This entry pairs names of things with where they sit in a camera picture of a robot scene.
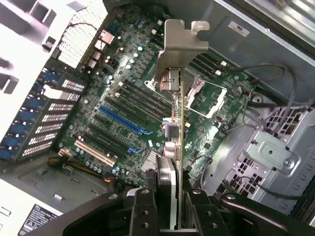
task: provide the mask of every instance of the pcie slot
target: pcie slot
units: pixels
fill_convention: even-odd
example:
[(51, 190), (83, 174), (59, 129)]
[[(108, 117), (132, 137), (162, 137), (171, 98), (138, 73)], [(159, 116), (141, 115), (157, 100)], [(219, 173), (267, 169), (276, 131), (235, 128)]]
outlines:
[(129, 86), (129, 85), (123, 86), (123, 87), (125, 89), (127, 89), (128, 91), (131, 91), (135, 95), (144, 98), (145, 101), (149, 102), (152, 106), (156, 106), (156, 107), (160, 108), (162, 111), (166, 111), (169, 114), (172, 113), (172, 109), (170, 107), (166, 106), (164, 103), (161, 103), (161, 102), (158, 102), (158, 101), (152, 99), (148, 95), (144, 94), (142, 91), (137, 91), (134, 87)]
[(155, 119), (156, 121), (161, 122), (162, 118), (157, 118), (157, 117), (155, 116), (155, 114), (153, 115), (153, 114), (151, 114), (150, 112), (144, 111), (144, 110), (143, 110), (141, 107), (139, 107), (138, 105), (135, 105), (135, 104), (133, 104), (132, 102), (130, 102), (130, 101), (128, 100), (128, 98), (124, 98), (123, 95), (120, 95), (119, 98), (122, 99), (123, 101), (125, 101), (127, 104), (129, 104), (129, 105), (131, 105), (131, 106), (133, 106), (133, 107), (139, 109), (140, 111), (142, 111), (143, 113), (147, 114), (148, 116), (150, 116), (151, 118)]
[(76, 145), (81, 150), (87, 152), (88, 154), (92, 155), (93, 157), (97, 158), (98, 160), (104, 162), (106, 165), (109, 165), (110, 167), (113, 167), (116, 163), (114, 160), (108, 158), (98, 150), (95, 150), (93, 147), (81, 142), (80, 140), (76, 140), (74, 145)]
[(162, 117), (169, 117), (170, 114), (167, 114), (165, 111), (161, 110), (161, 108), (158, 108), (157, 106), (152, 105), (151, 103), (147, 103), (145, 100), (140, 100), (139, 97), (137, 97), (136, 94), (130, 93), (130, 91), (125, 90), (125, 89), (120, 89), (120, 93), (122, 94), (128, 94), (130, 96), (131, 100), (135, 100), (136, 103), (141, 104), (143, 107), (149, 109), (151, 113), (153, 114), (158, 114)]
[(147, 92), (147, 91), (145, 91), (145, 90), (143, 90), (143, 89), (141, 89), (141, 88), (139, 88), (139, 87), (133, 85), (132, 83), (130, 83), (130, 82), (127, 81), (127, 80), (125, 81), (125, 84), (127, 84), (128, 86), (131, 86), (131, 87), (133, 87), (134, 89), (138, 90), (138, 91), (139, 91), (138, 93), (147, 95), (147, 97), (150, 97), (150, 98), (152, 99), (152, 101), (159, 103), (160, 105), (162, 105), (162, 106), (168, 108), (170, 111), (172, 110), (172, 105), (171, 105), (171, 102), (170, 102), (170, 101), (166, 101), (166, 102), (167, 102), (167, 104), (166, 104), (166, 103), (164, 103), (164, 102), (158, 100), (156, 97), (153, 97), (149, 92)]
[(139, 116), (137, 116), (136, 114), (133, 114), (133, 113), (127, 111), (125, 108), (121, 107), (119, 104), (117, 104), (117, 103), (116, 103), (115, 101), (113, 101), (112, 99), (110, 99), (110, 98), (107, 97), (107, 98), (105, 98), (105, 101), (108, 102), (109, 104), (111, 104), (112, 106), (118, 108), (120, 111), (126, 113), (127, 115), (129, 115), (129, 116), (135, 118), (137, 121), (139, 121), (139, 122), (141, 122), (141, 123), (143, 123), (143, 124), (146, 123), (146, 121), (143, 120), (141, 117), (139, 117)]
[(192, 62), (189, 63), (188, 66), (190, 66), (191, 68), (195, 69), (199, 73), (202, 73), (202, 74), (204, 74), (204, 75), (206, 75), (208, 77), (212, 77), (212, 73), (210, 73), (209, 71), (204, 69), (202, 66), (198, 65), (195, 60), (192, 60)]
[(122, 153), (120, 153), (119, 151), (113, 150), (112, 148), (110, 148), (107, 143), (105, 143), (104, 141), (100, 140), (99, 138), (95, 138), (92, 135), (85, 133), (83, 135), (83, 137), (87, 140), (92, 141), (93, 143), (97, 144), (100, 148), (103, 148), (104, 150), (111, 152), (113, 155), (116, 155), (118, 157), (124, 158), (125, 155), (123, 155)]
[(142, 134), (145, 134), (145, 135), (152, 134), (152, 132), (147, 132), (147, 131), (139, 128), (137, 125), (131, 123), (130, 121), (128, 121), (124, 117), (116, 114), (115, 112), (111, 111), (110, 109), (108, 109), (108, 108), (106, 108), (104, 106), (100, 106), (99, 110), (101, 112), (103, 112), (104, 114), (108, 115), (109, 117), (111, 117), (112, 119), (116, 120), (117, 122), (123, 124), (127, 128), (131, 129), (132, 131), (134, 131), (137, 134), (140, 134), (140, 135), (142, 135)]
[(116, 145), (119, 146), (123, 146), (125, 148), (128, 149), (128, 146), (122, 142), (120, 142), (119, 140), (117, 140), (114, 136), (105, 133), (105, 130), (97, 127), (95, 124), (90, 124), (89, 127), (94, 130), (95, 132), (97, 132), (99, 135), (104, 136), (105, 138), (107, 138), (108, 140), (110, 140), (113, 143), (116, 143)]
[(103, 123), (103, 124), (107, 124), (108, 123), (108, 121), (104, 117), (102, 117), (102, 116), (100, 116), (98, 114), (95, 114), (93, 118), (96, 119), (100, 123)]

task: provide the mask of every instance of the wire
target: wire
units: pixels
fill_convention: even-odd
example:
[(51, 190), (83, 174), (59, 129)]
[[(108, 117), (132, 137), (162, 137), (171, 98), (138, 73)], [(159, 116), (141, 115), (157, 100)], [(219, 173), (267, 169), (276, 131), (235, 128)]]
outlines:
[(285, 72), (286, 70), (291, 74), (292, 76), (292, 90), (290, 93), (290, 98), (289, 101), (287, 103), (287, 106), (283, 112), (283, 115), (281, 117), (281, 120), (279, 121), (278, 125), (276, 126), (276, 128), (274, 130), (271, 131), (272, 134), (276, 134), (279, 132), (279, 130), (282, 128), (282, 126), (284, 125), (286, 118), (290, 112), (290, 109), (292, 107), (292, 104), (295, 100), (296, 97), (296, 90), (297, 90), (297, 79), (296, 79), (296, 74), (293, 71), (293, 69), (291, 69), (290, 67), (287, 67), (285, 65), (282, 64), (277, 64), (277, 63), (261, 63), (261, 64), (257, 64), (257, 65), (248, 65), (248, 66), (242, 66), (242, 67), (238, 67), (238, 68), (226, 68), (226, 70), (231, 71), (231, 72), (240, 72), (240, 71), (244, 71), (247, 69), (252, 69), (252, 68), (258, 68), (258, 67), (265, 67), (265, 66), (274, 66), (277, 68), (282, 69), (283, 72)]
[(268, 193), (268, 194), (270, 194), (272, 196), (275, 196), (276, 198), (287, 199), (287, 200), (300, 200), (300, 199), (315, 198), (315, 194), (310, 194), (310, 195), (305, 195), (305, 196), (303, 196), (303, 195), (302, 196), (293, 196), (293, 195), (286, 195), (286, 194), (282, 194), (282, 193), (276, 193), (276, 192), (273, 192), (273, 191), (269, 190), (268, 188), (263, 187), (261, 184), (258, 183), (258, 181), (256, 181), (253, 178), (250, 178), (248, 176), (241, 176), (241, 177), (238, 177), (238, 178), (232, 180), (230, 182), (230, 186), (233, 187), (233, 184), (238, 182), (242, 178), (249, 179), (250, 182), (255, 183), (259, 188), (264, 190), (266, 193)]

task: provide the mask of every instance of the gray metal panel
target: gray metal panel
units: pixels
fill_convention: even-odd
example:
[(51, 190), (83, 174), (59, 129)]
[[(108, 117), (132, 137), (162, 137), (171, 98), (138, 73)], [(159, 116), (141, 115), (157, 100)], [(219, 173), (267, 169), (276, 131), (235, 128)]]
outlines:
[(315, 46), (315, 1), (275, 0), (288, 2), (282, 8), (275, 7), (267, 0), (245, 0), (283, 27)]
[[(201, 32), (200, 39), (208, 40), (210, 47), (236, 65), (261, 62), (281, 62), (293, 67), (298, 76), (297, 102), (308, 102), (315, 93), (315, 61), (259, 25), (222, 0), (163, 0), (175, 18), (210, 23), (210, 32)], [(244, 37), (228, 27), (234, 21), (250, 33)], [(281, 79), (282, 71), (276, 68), (252, 69), (250, 72), (280, 94), (289, 97), (292, 79), (288, 73)]]
[[(299, 155), (300, 164), (291, 176), (285, 176), (280, 172), (274, 177), (269, 175), (264, 186), (271, 191), (287, 195), (301, 196), (315, 175), (315, 111), (305, 115), (299, 126), (292, 134), (292, 139), (287, 144), (292, 152)], [(263, 193), (259, 197), (257, 193), (254, 200), (267, 205), (284, 214), (289, 214), (297, 201), (277, 199), (269, 194)]]
[(48, 167), (48, 157), (52, 155), (13, 165), (0, 162), (0, 178), (62, 213), (107, 192), (102, 180), (88, 174), (74, 171), (70, 176), (66, 170)]

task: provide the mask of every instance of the ram slot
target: ram slot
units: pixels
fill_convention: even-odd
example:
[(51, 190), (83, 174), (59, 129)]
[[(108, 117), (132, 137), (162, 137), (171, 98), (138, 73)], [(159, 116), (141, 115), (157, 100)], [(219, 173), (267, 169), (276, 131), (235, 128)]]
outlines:
[(151, 97), (154, 101), (158, 100), (161, 105), (163, 105), (163, 106), (169, 108), (170, 110), (172, 110), (172, 103), (171, 103), (168, 99), (166, 99), (164, 96), (162, 96), (161, 94), (155, 93), (155, 95), (158, 95), (159, 98), (162, 99), (165, 103), (162, 102), (162, 101), (160, 101), (158, 98), (152, 96), (152, 95), (150, 94), (150, 92), (148, 92), (146, 89), (141, 89), (141, 88), (135, 86), (134, 84), (132, 84), (131, 82), (129, 82), (129, 81), (127, 81), (127, 80), (125, 81), (125, 83), (128, 84), (128, 85), (130, 85), (130, 86), (132, 86), (132, 87), (135, 88), (136, 90), (138, 90), (139, 93), (146, 94), (148, 97)]
[(128, 91), (131, 91), (132, 93), (136, 94), (137, 96), (140, 96), (141, 98), (144, 98), (152, 106), (156, 106), (156, 107), (160, 108), (162, 111), (165, 111), (169, 114), (172, 113), (172, 109), (169, 106), (166, 106), (164, 103), (161, 103), (161, 102), (157, 101), (156, 99), (148, 96), (147, 94), (143, 93), (142, 91), (137, 90), (130, 85), (126, 85), (126, 86), (123, 85), (123, 88), (127, 89)]
[(130, 104), (133, 104), (135, 107), (138, 107), (140, 110), (146, 111), (147, 113), (151, 114), (150, 116), (154, 116), (160, 120), (163, 117), (167, 117), (163, 114), (155, 112), (155, 110), (153, 110), (151, 107), (148, 107), (146, 104), (139, 102), (139, 100), (137, 100), (131, 96), (128, 96), (128, 94), (126, 94), (125, 91), (123, 91), (122, 89), (119, 90), (119, 92), (120, 92), (120, 97), (123, 97), (124, 100), (128, 100)]
[(153, 114), (155, 114), (155, 113), (160, 114), (162, 117), (169, 117), (171, 115), (170, 113), (168, 114), (167, 112), (165, 112), (161, 108), (153, 105), (152, 103), (150, 103), (144, 99), (141, 99), (140, 97), (137, 96), (137, 94), (134, 94), (134, 93), (130, 92), (129, 90), (120, 89), (119, 91), (121, 93), (128, 94), (131, 99), (135, 100), (139, 104), (142, 104), (144, 107), (150, 109)]
[(157, 120), (157, 121), (161, 121), (161, 118), (157, 118), (156, 116), (152, 115), (151, 113), (144, 111), (143, 109), (141, 109), (140, 107), (138, 107), (137, 105), (131, 103), (127, 98), (124, 98), (123, 95), (120, 95), (119, 98), (123, 101), (125, 101), (127, 104), (129, 104), (130, 106), (133, 106), (135, 108), (137, 108), (138, 110), (142, 111), (143, 113), (147, 114), (148, 116), (150, 116), (151, 118)]
[(74, 145), (77, 146), (78, 148), (80, 148), (81, 150), (85, 151), (86, 153), (90, 154), (91, 156), (97, 158), (101, 162), (104, 162), (106, 165), (108, 165), (110, 167), (113, 167), (116, 163), (111, 158), (108, 158), (103, 153), (101, 153), (98, 150), (96, 150), (95, 148), (81, 142), (80, 140), (76, 140)]
[(121, 152), (113, 150), (111, 147), (108, 146), (108, 144), (106, 142), (104, 142), (103, 140), (99, 139), (99, 138), (95, 138), (92, 135), (85, 133), (83, 135), (84, 139), (86, 140), (90, 140), (90, 142), (95, 143), (98, 147), (103, 148), (104, 150), (111, 152), (113, 155), (116, 155), (118, 157), (124, 158), (125, 155), (123, 155)]
[(127, 111), (125, 108), (121, 107), (119, 104), (117, 104), (117, 103), (116, 103), (115, 101), (113, 101), (112, 99), (110, 99), (110, 98), (107, 97), (107, 98), (105, 98), (105, 101), (108, 102), (109, 104), (111, 104), (112, 106), (116, 107), (118, 110), (120, 110), (120, 111), (126, 113), (127, 115), (129, 115), (129, 116), (135, 118), (138, 122), (143, 123), (143, 124), (146, 123), (146, 121), (143, 120), (141, 117), (139, 117), (139, 116), (137, 116), (136, 114), (133, 114), (133, 113)]
[(106, 133), (105, 130), (99, 128), (97, 125), (95, 124), (90, 124), (89, 128), (92, 129), (94, 132), (96, 132), (97, 134), (99, 134), (100, 136), (105, 137), (108, 141), (114, 143), (118, 148), (126, 148), (128, 149), (128, 146), (126, 144), (124, 144), (123, 142), (117, 140), (114, 136)]
[(219, 64), (219, 61), (214, 59), (212, 56), (210, 56), (208, 53), (202, 53), (199, 54), (202, 57), (207, 58), (207, 61), (209, 64), (212, 64), (214, 67), (216, 67)]
[(209, 72), (215, 72), (216, 69), (215, 67), (211, 66), (211, 64), (209, 64), (209, 61), (203, 57), (203, 56), (196, 56), (196, 58), (194, 59), (198, 64), (202, 65), (203, 67), (205, 67), (206, 70), (208, 70)]
[(208, 76), (210, 78), (212, 77), (212, 73), (208, 72), (206, 69), (200, 66), (198, 62), (195, 60), (192, 60), (192, 62), (189, 63), (188, 66), (190, 66), (192, 69), (196, 70), (197, 72), (204, 74), (205, 76)]

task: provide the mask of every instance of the black pcie slot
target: black pcie slot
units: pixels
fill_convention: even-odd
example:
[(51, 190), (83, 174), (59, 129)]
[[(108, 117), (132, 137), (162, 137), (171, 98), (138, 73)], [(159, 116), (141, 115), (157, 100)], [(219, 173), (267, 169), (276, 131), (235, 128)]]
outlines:
[(93, 141), (93, 142), (96, 143), (100, 148), (103, 148), (103, 149), (105, 149), (106, 151), (109, 151), (109, 152), (113, 153), (114, 155), (116, 155), (116, 156), (118, 156), (118, 157), (121, 157), (121, 158), (124, 158), (124, 157), (125, 157), (125, 155), (123, 155), (122, 153), (120, 153), (120, 152), (118, 152), (118, 151), (116, 151), (116, 150), (113, 150), (112, 148), (108, 147), (108, 145), (107, 145), (104, 141), (102, 141), (102, 140), (100, 140), (100, 139), (97, 139), (97, 138), (91, 136), (90, 134), (85, 133), (85, 134), (83, 135), (83, 137), (84, 137), (85, 139), (88, 139), (88, 140), (90, 140), (90, 141)]
[(109, 104), (111, 104), (112, 106), (118, 108), (120, 111), (126, 113), (127, 115), (129, 115), (129, 116), (135, 118), (137, 121), (139, 121), (139, 122), (141, 122), (141, 123), (143, 123), (143, 124), (146, 123), (145, 120), (141, 119), (141, 118), (140, 118), (139, 116), (137, 116), (136, 114), (133, 114), (133, 113), (127, 111), (125, 108), (121, 107), (119, 104), (117, 104), (117, 103), (116, 103), (115, 101), (113, 101), (112, 99), (110, 99), (110, 98), (107, 97), (107, 98), (105, 98), (105, 101), (108, 102)]
[(132, 93), (134, 93), (137, 96), (140, 96), (142, 98), (144, 98), (147, 102), (149, 102), (152, 106), (157, 106), (158, 108), (160, 108), (160, 110), (165, 111), (166, 113), (171, 114), (172, 111), (169, 107), (164, 106), (164, 104), (161, 104), (159, 102), (156, 102), (155, 100), (153, 100), (152, 98), (148, 97), (147, 95), (136, 91), (133, 87), (129, 87), (129, 86), (124, 86), (125, 89), (131, 91)]
[(156, 107), (152, 107), (152, 105), (149, 105), (149, 104), (141, 101), (139, 98), (132, 96), (132, 94), (129, 93), (127, 90), (120, 89), (119, 92), (130, 95), (130, 98), (129, 98), (130, 100), (136, 101), (141, 107), (146, 108), (147, 110), (150, 110), (152, 114), (157, 114), (157, 115), (160, 115), (162, 117), (168, 117), (169, 116), (165, 112), (157, 109)]
[(157, 106), (156, 104), (153, 104), (152, 102), (148, 101), (147, 99), (142, 99), (145, 97), (142, 97), (140, 93), (137, 93), (128, 87), (126, 87), (124, 89), (125, 89), (124, 91), (127, 92), (129, 95), (131, 95), (134, 100), (140, 101), (142, 104), (144, 104), (148, 108), (154, 109), (154, 112), (157, 111), (158, 113), (160, 113), (164, 117), (169, 117), (171, 115), (171, 113), (172, 113), (171, 111), (167, 112), (164, 108), (161, 108), (161, 107)]
[(149, 115), (150, 117), (152, 117), (153, 119), (157, 120), (157, 121), (161, 121), (163, 117), (157, 117), (157, 114), (152, 114), (150, 110), (147, 110), (146, 108), (141, 108), (139, 107), (139, 104), (134, 104), (133, 102), (130, 101), (130, 99), (128, 97), (125, 97), (124, 94), (121, 94), (119, 96), (120, 99), (122, 99), (123, 101), (127, 102), (129, 105), (141, 110), (142, 112), (146, 113), (147, 115)]
[(108, 121), (104, 118), (104, 117), (101, 117), (100, 115), (98, 114), (95, 114), (94, 115), (94, 119), (96, 119), (97, 121), (101, 122), (101, 123), (104, 123), (104, 124), (107, 124)]
[[(145, 90), (143, 90), (143, 89), (141, 89), (141, 88), (139, 88), (139, 87), (133, 85), (132, 83), (130, 83), (130, 82), (127, 81), (127, 80), (125, 81), (125, 83), (128, 84), (128, 85), (130, 85), (130, 86), (132, 86), (133, 88), (139, 90), (141, 93), (146, 94), (148, 97), (152, 98), (153, 101), (157, 102), (157, 98), (156, 98), (156, 97), (153, 97), (149, 92), (147, 92), (147, 91), (145, 91)], [(171, 105), (171, 103), (164, 103), (164, 102), (162, 102), (162, 101), (160, 101), (160, 100), (158, 100), (158, 102), (159, 102), (160, 105), (163, 105), (163, 106), (167, 107), (169, 110), (172, 110), (172, 105)]]
[(188, 66), (190, 66), (191, 68), (195, 69), (199, 73), (202, 73), (202, 74), (204, 74), (204, 75), (206, 75), (208, 77), (212, 77), (212, 73), (210, 73), (209, 71), (204, 69), (202, 66), (198, 65), (195, 60), (192, 60), (192, 62), (189, 63)]
[(112, 136), (112, 135), (106, 133), (105, 130), (103, 130), (103, 129), (97, 127), (95, 124), (90, 124), (89, 127), (90, 127), (92, 130), (94, 130), (96, 133), (98, 133), (99, 135), (104, 136), (105, 138), (109, 139), (112, 143), (116, 143), (117, 146), (123, 146), (123, 147), (125, 147), (125, 148), (128, 149), (127, 144), (124, 144), (123, 142), (117, 140), (114, 136)]
[(211, 64), (209, 63), (209, 61), (201, 56), (201, 55), (198, 55), (196, 56), (196, 58), (194, 59), (196, 62), (198, 62), (198, 64), (202, 65), (205, 67), (205, 69), (207, 69), (209, 72), (215, 72), (215, 67), (211, 66)]

